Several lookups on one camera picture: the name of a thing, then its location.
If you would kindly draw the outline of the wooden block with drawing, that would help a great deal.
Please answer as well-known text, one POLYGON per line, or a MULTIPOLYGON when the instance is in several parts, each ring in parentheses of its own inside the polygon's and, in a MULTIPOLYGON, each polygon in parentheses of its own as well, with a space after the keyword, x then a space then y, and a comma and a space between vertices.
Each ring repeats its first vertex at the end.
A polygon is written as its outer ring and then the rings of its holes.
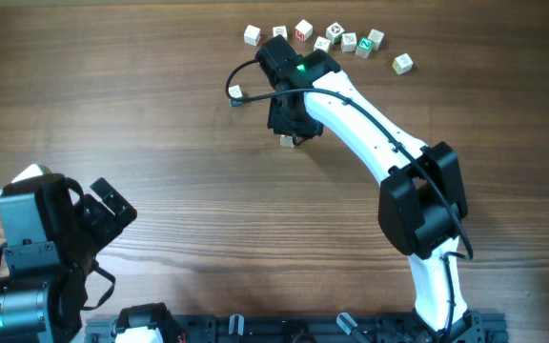
POLYGON ((288 135, 281 135, 280 136, 280 145, 282 147, 291 148, 291 149, 293 149, 295 147, 293 138, 291 136, 288 136, 288 135))

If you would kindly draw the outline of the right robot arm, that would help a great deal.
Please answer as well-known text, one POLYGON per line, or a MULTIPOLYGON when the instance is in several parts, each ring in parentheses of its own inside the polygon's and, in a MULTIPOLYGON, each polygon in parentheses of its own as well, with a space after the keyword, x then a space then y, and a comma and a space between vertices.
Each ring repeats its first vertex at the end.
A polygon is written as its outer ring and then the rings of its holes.
POLYGON ((254 58, 275 93, 268 127, 294 146, 332 131, 365 164, 379 185, 378 225, 409 259, 415 311, 436 333, 446 333, 468 307, 457 262, 468 245, 461 225, 467 202, 456 152, 433 147, 398 128, 367 101, 325 51, 302 56, 276 36, 254 58))

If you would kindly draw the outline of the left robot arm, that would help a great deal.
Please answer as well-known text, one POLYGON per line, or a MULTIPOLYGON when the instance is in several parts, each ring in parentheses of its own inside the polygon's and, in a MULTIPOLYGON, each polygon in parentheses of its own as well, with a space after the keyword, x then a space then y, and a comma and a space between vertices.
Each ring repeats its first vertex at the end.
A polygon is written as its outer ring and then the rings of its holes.
POLYGON ((86 281, 110 282, 97 254, 137 217, 105 179, 85 193, 73 179, 48 173, 8 184, 0 195, 0 342, 70 342, 90 309, 86 281))

